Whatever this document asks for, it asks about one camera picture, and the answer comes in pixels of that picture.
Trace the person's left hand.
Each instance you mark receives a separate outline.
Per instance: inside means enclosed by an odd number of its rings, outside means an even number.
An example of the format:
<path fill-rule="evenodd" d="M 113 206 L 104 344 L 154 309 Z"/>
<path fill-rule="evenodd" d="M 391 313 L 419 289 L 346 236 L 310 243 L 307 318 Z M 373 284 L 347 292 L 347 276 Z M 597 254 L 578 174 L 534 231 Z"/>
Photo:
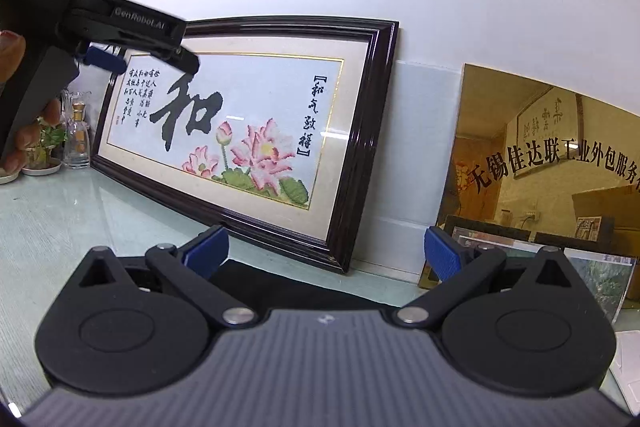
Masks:
<path fill-rule="evenodd" d="M 54 98 L 47 105 L 35 105 L 27 98 L 29 79 L 23 75 L 22 66 L 26 53 L 25 39 L 10 30 L 1 31 L 1 132 L 12 132 L 12 141 L 6 140 L 1 170 L 13 174 L 22 170 L 27 160 L 27 150 L 40 141 L 40 122 L 55 127 L 61 120 L 61 102 Z"/>

